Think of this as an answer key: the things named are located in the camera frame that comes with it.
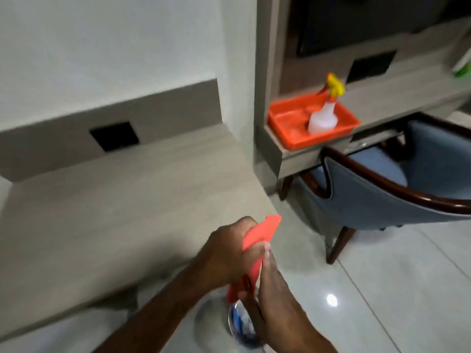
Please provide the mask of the person's right hand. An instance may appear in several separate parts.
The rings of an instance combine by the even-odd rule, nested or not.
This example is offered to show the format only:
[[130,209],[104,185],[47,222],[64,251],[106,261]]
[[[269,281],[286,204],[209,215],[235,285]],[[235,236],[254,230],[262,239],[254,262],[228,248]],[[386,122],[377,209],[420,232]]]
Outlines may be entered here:
[[250,315],[259,339],[277,353],[288,353],[283,343],[290,327],[309,319],[285,279],[277,292],[258,291],[258,298],[255,298],[250,292],[241,291],[238,297]]

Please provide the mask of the person's left hand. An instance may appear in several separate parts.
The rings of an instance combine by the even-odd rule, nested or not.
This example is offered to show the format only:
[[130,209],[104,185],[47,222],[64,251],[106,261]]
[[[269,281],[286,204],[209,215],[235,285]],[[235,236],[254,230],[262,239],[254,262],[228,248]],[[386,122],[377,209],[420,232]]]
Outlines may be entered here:
[[198,281],[207,291],[238,282],[250,270],[243,269],[243,239],[256,225],[246,216],[209,236],[195,258]]

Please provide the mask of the orange cleaning cloth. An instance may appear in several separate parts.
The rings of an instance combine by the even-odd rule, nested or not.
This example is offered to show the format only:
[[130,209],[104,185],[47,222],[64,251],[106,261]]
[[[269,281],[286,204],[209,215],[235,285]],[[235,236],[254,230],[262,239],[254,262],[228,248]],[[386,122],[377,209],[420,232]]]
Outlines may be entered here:
[[[278,229],[282,217],[278,214],[269,215],[264,221],[251,228],[243,239],[243,251],[251,248],[258,242],[270,242]],[[227,303],[233,304],[238,301],[238,293],[249,291],[255,293],[256,283],[260,276],[262,258],[259,258],[250,270],[238,282],[231,284],[227,290]]]

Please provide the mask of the person's right forearm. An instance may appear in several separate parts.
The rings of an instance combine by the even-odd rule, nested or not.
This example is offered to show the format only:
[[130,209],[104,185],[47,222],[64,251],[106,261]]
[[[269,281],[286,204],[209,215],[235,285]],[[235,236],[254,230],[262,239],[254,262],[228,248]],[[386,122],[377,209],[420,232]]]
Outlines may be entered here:
[[283,345],[288,353],[339,353],[309,321],[291,326]]

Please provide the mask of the person's left forearm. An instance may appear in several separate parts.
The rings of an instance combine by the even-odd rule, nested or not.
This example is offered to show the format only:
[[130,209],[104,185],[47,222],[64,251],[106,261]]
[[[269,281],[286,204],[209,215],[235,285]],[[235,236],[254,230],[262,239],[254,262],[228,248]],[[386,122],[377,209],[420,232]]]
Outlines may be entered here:
[[189,311],[209,292],[206,265],[194,262],[92,353],[159,353]]

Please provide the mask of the shiny blue metal can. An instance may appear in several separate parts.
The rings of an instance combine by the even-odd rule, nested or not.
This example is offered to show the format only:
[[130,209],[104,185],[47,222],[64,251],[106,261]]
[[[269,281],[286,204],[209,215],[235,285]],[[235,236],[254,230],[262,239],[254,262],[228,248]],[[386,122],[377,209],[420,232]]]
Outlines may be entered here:
[[257,336],[250,315],[241,300],[228,306],[228,328],[234,339],[248,349],[262,347],[262,341]]

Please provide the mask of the white round waste bin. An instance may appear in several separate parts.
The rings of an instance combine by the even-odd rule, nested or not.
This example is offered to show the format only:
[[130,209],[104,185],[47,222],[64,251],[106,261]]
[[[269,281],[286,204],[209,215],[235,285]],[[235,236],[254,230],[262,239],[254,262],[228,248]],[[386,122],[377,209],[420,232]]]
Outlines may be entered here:
[[194,337],[201,353],[265,353],[262,347],[248,348],[234,338],[224,295],[203,301],[196,314]]

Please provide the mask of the orange plastic tray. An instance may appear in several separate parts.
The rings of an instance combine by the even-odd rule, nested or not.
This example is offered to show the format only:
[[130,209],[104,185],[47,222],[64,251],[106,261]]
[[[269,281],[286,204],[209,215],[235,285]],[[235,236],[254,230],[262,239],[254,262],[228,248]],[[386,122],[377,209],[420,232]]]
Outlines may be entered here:
[[361,121],[342,103],[338,102],[334,114],[338,118],[334,129],[311,135],[308,132],[310,116],[321,110],[328,93],[312,93],[273,102],[268,108],[268,125],[284,148],[299,150],[321,142],[347,136],[361,125]]

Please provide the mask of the grey wooden side table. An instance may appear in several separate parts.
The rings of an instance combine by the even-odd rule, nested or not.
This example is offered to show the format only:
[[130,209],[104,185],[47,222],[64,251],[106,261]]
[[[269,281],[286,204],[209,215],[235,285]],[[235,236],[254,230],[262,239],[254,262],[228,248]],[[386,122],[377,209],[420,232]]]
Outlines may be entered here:
[[[129,121],[140,144],[89,130]],[[216,79],[0,130],[0,341],[200,250],[218,227],[276,214],[222,122]]]

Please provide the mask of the white spray bottle yellow trigger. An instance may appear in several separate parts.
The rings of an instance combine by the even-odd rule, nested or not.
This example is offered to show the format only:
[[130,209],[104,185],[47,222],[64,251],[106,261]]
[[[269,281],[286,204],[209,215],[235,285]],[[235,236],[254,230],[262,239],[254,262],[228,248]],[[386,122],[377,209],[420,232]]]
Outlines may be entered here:
[[338,118],[334,114],[334,108],[338,98],[345,93],[345,87],[340,79],[332,72],[326,76],[324,87],[318,92],[326,95],[326,99],[320,110],[312,112],[308,124],[310,135],[320,134],[334,129],[338,123]]

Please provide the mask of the grey wooden desk with drawer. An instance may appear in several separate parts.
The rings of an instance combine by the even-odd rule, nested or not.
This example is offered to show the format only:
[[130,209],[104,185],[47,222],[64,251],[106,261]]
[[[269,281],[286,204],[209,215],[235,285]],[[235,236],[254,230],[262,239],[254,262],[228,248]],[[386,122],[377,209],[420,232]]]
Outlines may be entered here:
[[[255,172],[264,185],[314,165],[324,143],[345,149],[348,140],[417,110],[461,105],[471,96],[471,79],[457,80],[452,66],[471,48],[471,16],[419,32],[399,33],[307,57],[297,55],[302,0],[257,0],[255,65]],[[397,50],[386,73],[346,83],[356,59]],[[351,134],[299,150],[288,150],[268,125],[276,101],[316,93],[326,74],[346,84],[342,103],[360,121]]]

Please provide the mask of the black television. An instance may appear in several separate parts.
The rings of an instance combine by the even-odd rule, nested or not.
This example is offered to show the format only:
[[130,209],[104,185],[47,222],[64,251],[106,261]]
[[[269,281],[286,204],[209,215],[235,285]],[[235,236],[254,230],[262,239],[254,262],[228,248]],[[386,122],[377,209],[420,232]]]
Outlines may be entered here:
[[302,0],[297,55],[307,57],[471,16],[471,0]]

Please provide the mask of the white and green bottle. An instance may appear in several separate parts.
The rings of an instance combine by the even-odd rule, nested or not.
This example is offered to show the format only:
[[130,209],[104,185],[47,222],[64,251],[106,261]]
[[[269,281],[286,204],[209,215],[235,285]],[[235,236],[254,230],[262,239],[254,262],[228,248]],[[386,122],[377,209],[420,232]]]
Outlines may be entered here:
[[452,66],[452,73],[455,78],[463,77],[471,71],[471,48]]

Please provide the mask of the black wall socket plate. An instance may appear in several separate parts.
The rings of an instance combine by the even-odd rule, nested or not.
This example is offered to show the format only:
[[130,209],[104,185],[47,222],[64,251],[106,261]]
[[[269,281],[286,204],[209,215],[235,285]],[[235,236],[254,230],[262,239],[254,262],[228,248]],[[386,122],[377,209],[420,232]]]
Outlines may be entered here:
[[348,73],[346,83],[353,83],[367,78],[383,75],[389,69],[397,50],[379,53],[356,59]]
[[104,152],[113,152],[140,144],[129,121],[100,126],[89,130]]

